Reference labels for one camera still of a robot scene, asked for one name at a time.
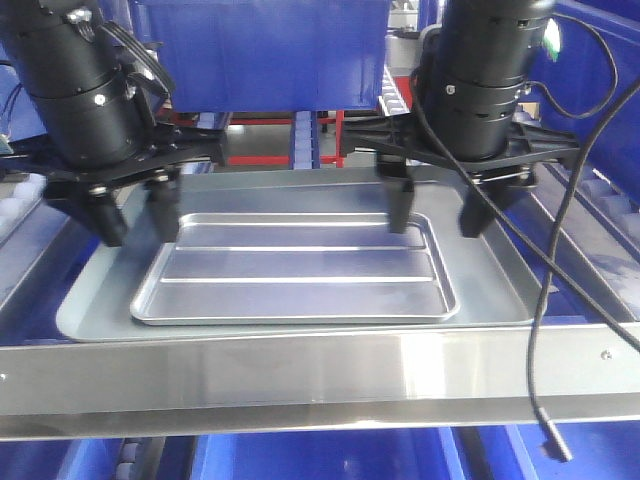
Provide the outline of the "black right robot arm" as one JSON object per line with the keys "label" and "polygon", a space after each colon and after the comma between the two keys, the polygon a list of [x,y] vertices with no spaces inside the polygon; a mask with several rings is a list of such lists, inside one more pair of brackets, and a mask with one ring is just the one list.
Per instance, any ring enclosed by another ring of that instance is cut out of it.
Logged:
{"label": "black right robot arm", "polygon": [[376,152],[388,225],[403,232],[414,200],[408,159],[457,172],[469,189],[459,215],[475,238],[536,186],[534,165],[573,163],[574,136],[515,120],[535,50],[552,10],[549,1],[452,1],[443,23],[422,42],[409,86],[409,113],[347,123],[347,149]]}

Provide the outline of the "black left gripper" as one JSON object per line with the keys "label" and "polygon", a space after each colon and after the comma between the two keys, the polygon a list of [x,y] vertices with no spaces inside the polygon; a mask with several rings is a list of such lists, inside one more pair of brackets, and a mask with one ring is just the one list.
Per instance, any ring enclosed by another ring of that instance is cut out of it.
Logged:
{"label": "black left gripper", "polygon": [[223,130],[158,123],[150,142],[118,164],[96,168],[54,166],[47,174],[43,197],[49,203],[81,203],[136,183],[171,181],[181,164],[202,158],[224,162],[225,147]]}

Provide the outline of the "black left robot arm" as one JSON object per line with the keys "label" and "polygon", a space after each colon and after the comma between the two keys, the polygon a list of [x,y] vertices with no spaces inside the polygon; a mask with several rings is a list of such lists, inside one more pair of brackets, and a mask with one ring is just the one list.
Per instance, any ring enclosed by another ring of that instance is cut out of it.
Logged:
{"label": "black left robot arm", "polygon": [[[157,119],[181,111],[320,111],[374,105],[386,1],[131,1],[134,26],[97,1],[5,1],[1,45],[44,133],[1,161],[45,177],[44,197],[111,247],[127,233],[114,191],[142,184],[157,237],[178,236],[180,167],[222,156],[219,130]],[[402,232],[416,159],[502,169],[516,100],[553,4],[451,1],[410,76],[409,113],[354,121],[345,147],[379,155],[389,227]]]}

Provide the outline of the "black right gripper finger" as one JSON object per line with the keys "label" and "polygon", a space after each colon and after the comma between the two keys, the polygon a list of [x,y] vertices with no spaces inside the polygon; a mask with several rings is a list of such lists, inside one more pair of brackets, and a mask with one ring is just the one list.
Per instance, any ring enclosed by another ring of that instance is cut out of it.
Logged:
{"label": "black right gripper finger", "polygon": [[149,180],[145,184],[148,211],[157,237],[164,243],[175,242],[179,232],[179,185],[169,178]]}
{"label": "black right gripper finger", "polygon": [[121,246],[128,227],[111,194],[45,192],[46,203],[97,235],[106,246]]}

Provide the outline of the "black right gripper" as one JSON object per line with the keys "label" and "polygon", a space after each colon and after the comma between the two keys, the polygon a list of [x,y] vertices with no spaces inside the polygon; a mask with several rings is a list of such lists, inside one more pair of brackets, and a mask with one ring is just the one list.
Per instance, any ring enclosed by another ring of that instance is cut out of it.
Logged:
{"label": "black right gripper", "polygon": [[[518,175],[537,162],[570,164],[579,143],[571,133],[516,122],[508,117],[490,120],[460,118],[433,127],[450,153],[470,174],[484,178]],[[454,166],[425,132],[415,113],[347,121],[342,129],[342,153],[357,149],[376,152],[376,174],[385,182],[410,181],[406,162],[452,170]]]}

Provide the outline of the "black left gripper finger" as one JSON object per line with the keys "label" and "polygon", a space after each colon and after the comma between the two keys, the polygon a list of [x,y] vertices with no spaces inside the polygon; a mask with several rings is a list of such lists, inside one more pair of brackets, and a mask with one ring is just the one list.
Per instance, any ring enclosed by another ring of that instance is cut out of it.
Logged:
{"label": "black left gripper finger", "polygon": [[404,233],[414,200],[414,181],[406,159],[377,154],[375,171],[386,195],[389,230],[392,233]]}
{"label": "black left gripper finger", "polygon": [[[488,182],[480,185],[488,198],[496,205],[497,209],[504,212],[512,205],[522,200],[533,190],[532,184],[516,184],[511,182]],[[463,237],[477,238],[490,223],[496,218],[496,214],[473,191],[469,191],[463,202],[459,216],[459,227]]]}

